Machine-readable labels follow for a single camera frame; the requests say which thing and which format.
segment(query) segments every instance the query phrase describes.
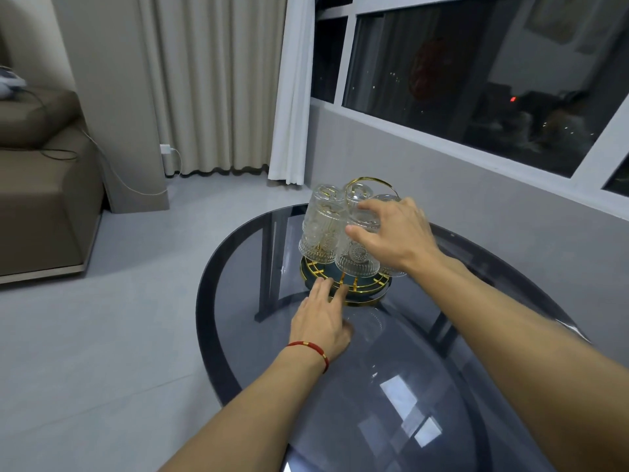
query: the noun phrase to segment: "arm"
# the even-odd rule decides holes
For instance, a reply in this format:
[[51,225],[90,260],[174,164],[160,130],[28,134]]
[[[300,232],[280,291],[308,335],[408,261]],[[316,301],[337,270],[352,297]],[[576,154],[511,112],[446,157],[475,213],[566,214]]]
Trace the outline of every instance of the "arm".
[[380,215],[380,232],[347,233],[433,298],[555,468],[629,469],[627,369],[441,253],[412,199],[361,207]]
[[[291,322],[288,342],[311,341],[330,361],[349,345],[352,328],[341,316],[347,286],[328,302],[331,280],[318,279]],[[269,368],[216,414],[161,468],[175,471],[274,471],[304,401],[325,368],[306,346],[284,348]]]

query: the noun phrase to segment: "window frame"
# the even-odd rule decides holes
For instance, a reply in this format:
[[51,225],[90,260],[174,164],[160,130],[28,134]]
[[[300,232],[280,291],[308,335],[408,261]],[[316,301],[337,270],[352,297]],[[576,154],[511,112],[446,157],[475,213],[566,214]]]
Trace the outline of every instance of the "window frame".
[[311,106],[333,111],[365,125],[438,150],[445,155],[470,162],[580,204],[629,220],[629,197],[604,190],[611,176],[616,173],[629,153],[629,128],[627,128],[629,126],[629,95],[609,120],[599,138],[570,178],[343,107],[343,96],[349,74],[357,17],[366,13],[446,1],[451,0],[353,0],[349,5],[328,8],[318,12],[317,21],[347,16],[347,25],[334,103],[311,97]]

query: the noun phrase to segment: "window glass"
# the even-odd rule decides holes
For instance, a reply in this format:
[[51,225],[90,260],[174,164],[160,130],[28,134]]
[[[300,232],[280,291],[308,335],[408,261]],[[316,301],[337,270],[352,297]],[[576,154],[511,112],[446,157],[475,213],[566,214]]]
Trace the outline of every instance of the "window glass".
[[351,4],[352,0],[319,0],[316,4],[318,10]]
[[347,16],[322,20],[314,25],[312,97],[334,102],[346,25]]
[[629,197],[629,157],[625,158],[616,173],[612,175],[605,190]]
[[361,15],[343,105],[571,176],[629,92],[629,0]]

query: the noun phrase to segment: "forearm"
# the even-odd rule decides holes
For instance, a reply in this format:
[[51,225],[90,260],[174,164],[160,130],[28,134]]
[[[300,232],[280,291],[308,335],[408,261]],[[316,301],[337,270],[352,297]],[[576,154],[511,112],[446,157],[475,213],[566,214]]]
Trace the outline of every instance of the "forearm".
[[277,472],[297,414],[324,367],[314,350],[285,348],[261,377],[164,465],[162,472]]
[[627,460],[629,373],[447,259],[411,272],[560,470]]

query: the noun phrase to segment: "hand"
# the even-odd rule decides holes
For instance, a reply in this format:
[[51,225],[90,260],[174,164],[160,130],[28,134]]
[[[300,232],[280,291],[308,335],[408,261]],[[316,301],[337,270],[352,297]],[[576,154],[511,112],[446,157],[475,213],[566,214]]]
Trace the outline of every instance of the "hand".
[[379,232],[369,233],[357,225],[348,225],[345,231],[384,265],[414,275],[446,259],[436,246],[429,221],[412,198],[400,202],[370,199],[361,202],[358,208],[371,210],[380,217]]
[[341,355],[350,344],[353,327],[342,317],[348,286],[341,285],[334,299],[328,301],[332,278],[317,278],[310,295],[301,302],[291,321],[291,339],[308,341],[323,349],[330,362]]

